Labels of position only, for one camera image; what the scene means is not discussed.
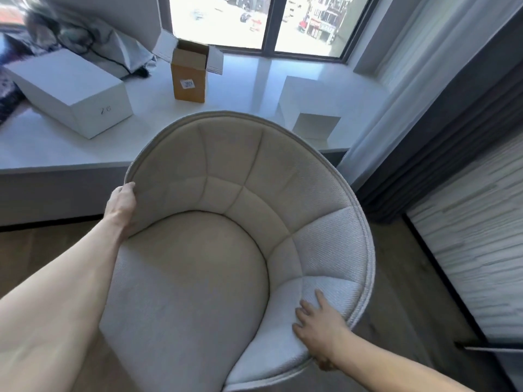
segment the hand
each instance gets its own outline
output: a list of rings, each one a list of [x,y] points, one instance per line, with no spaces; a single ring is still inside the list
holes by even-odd
[[[343,335],[350,330],[338,311],[332,308],[320,290],[316,290],[320,307],[301,300],[301,307],[296,308],[296,317],[302,325],[294,323],[292,330],[305,344],[322,370],[336,369],[332,360],[334,350],[340,344]]]
[[[133,189],[134,182],[114,189],[107,201],[104,219],[111,220],[122,228],[126,228],[129,225],[136,208],[136,198],[134,197]]]

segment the striped wallpaper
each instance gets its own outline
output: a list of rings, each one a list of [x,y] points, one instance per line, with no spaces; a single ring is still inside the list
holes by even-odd
[[[523,134],[408,216],[485,335],[523,341]]]

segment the wooden floor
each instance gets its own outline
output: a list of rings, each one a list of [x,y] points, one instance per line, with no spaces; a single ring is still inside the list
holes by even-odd
[[[39,270],[83,236],[94,223],[76,223],[0,233],[0,296]],[[511,391],[486,353],[463,352],[454,341],[475,336],[427,257],[402,221],[373,225],[376,282],[355,331],[402,356],[437,369],[476,392]],[[74,392],[138,392],[98,333]],[[260,392],[365,391],[340,372],[311,366],[301,375]]]

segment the window frame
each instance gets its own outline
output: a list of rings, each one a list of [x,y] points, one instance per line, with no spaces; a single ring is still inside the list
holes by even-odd
[[[280,52],[276,51],[276,42],[278,41],[278,35],[280,32],[280,25],[283,21],[285,6],[287,0],[271,0],[269,12],[267,13],[267,23],[265,26],[265,33],[261,49],[256,48],[242,48],[227,45],[216,45],[222,52],[237,54],[237,55],[253,55],[267,58],[281,58],[281,59],[297,59],[297,60],[309,60],[313,62],[331,62],[331,63],[343,63],[346,64],[351,52],[354,50],[358,39],[360,38],[365,25],[369,21],[376,5],[379,0],[367,0],[363,11],[361,12],[356,26],[354,27],[350,37],[345,44],[343,52],[340,57],[335,56],[321,56],[321,55],[309,55],[309,54],[298,54],[291,52]],[[169,0],[158,0],[160,9],[160,18],[162,20],[162,27],[173,32],[172,20],[171,20],[171,6]]]

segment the person's left hand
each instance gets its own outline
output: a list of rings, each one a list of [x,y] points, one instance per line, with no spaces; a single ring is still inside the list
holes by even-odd
[[[122,228],[128,227],[136,208],[136,198],[134,197],[133,189],[134,182],[114,189],[107,201],[104,219],[109,219]]]

